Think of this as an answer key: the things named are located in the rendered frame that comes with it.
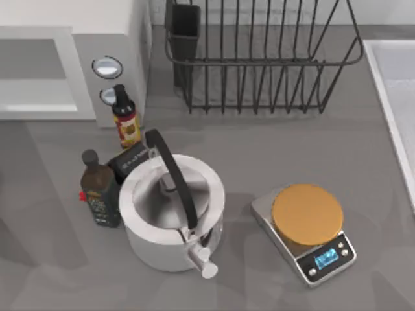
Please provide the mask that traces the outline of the round microwave knob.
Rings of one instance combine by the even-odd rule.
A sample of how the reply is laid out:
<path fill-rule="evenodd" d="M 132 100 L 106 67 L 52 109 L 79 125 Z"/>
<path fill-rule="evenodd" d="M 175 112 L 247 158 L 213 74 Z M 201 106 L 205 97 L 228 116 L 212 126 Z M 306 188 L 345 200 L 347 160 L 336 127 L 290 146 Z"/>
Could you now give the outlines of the round microwave knob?
<path fill-rule="evenodd" d="M 122 63 L 111 56 L 93 60 L 91 67 L 93 72 L 103 79 L 115 79 L 123 73 Z"/>
<path fill-rule="evenodd" d="M 113 106 L 117 102 L 116 93 L 113 87 L 101 90 L 99 97 L 107 106 Z"/>

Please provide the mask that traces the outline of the black box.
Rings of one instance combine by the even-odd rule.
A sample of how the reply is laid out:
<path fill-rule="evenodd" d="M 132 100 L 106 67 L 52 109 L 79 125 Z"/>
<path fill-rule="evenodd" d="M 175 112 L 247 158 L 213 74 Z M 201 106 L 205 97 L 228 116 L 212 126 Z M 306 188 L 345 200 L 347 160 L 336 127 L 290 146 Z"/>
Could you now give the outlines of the black box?
<path fill-rule="evenodd" d="M 133 169 L 148 159 L 146 146 L 142 142 L 137 142 L 110 159 L 106 165 L 113 171 L 117 184 L 122 185 Z"/>

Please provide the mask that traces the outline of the red and yellow sauce bottle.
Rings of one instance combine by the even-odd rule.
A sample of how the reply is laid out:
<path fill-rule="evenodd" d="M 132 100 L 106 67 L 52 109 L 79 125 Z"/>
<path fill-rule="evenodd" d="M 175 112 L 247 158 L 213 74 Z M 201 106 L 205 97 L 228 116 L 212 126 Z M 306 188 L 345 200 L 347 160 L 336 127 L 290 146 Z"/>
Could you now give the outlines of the red and yellow sauce bottle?
<path fill-rule="evenodd" d="M 119 133 L 121 147 L 127 149 L 141 140 L 136 105 L 129 97 L 123 84 L 117 84 L 113 89 L 115 91 L 115 104 L 112 106 L 112 113 Z"/>

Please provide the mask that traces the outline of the pale microwave oven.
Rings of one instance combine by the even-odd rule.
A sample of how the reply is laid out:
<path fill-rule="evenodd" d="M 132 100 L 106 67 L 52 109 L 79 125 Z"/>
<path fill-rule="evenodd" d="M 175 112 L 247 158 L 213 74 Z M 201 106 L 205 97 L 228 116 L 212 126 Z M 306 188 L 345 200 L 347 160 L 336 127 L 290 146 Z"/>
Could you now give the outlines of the pale microwave oven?
<path fill-rule="evenodd" d="M 0 27 L 0 120 L 95 121 L 114 126 L 100 91 L 123 84 L 144 117 L 152 47 L 150 26 L 116 33 L 75 34 L 70 27 Z M 111 56 L 123 65 L 115 79 L 92 70 Z"/>

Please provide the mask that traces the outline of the silver kitchen scale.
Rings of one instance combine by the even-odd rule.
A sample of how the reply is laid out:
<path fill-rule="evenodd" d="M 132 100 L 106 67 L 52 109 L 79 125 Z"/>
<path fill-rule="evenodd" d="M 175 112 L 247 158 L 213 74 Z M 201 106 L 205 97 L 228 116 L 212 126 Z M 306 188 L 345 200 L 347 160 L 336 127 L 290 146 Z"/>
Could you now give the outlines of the silver kitchen scale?
<path fill-rule="evenodd" d="M 357 253 L 343 230 L 337 198 L 312 183 L 292 183 L 256 198 L 251 213 L 299 278 L 315 287 L 349 268 Z"/>

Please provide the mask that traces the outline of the dark olive oil bottle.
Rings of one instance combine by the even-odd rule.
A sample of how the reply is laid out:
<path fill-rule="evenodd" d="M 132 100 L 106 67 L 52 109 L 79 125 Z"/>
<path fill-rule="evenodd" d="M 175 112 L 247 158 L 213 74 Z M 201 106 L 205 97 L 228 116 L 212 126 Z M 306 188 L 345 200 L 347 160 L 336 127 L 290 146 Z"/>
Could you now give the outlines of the dark olive oil bottle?
<path fill-rule="evenodd" d="M 80 186 L 95 223 L 103 227 L 119 227 L 120 186 L 113 170 L 100 164 L 98 154 L 92 149 L 83 151 L 82 161 L 85 169 Z"/>

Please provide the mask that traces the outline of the black cutlery holder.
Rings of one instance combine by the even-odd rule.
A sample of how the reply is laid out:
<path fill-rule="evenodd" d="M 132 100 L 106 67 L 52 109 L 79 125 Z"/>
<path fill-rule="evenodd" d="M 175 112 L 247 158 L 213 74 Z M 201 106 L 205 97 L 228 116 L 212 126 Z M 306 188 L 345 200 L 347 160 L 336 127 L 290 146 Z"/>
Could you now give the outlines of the black cutlery holder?
<path fill-rule="evenodd" d="M 166 0 L 165 29 L 171 50 L 175 87 L 184 86 L 186 66 L 182 63 L 196 58 L 200 19 L 201 8 L 198 5 Z"/>

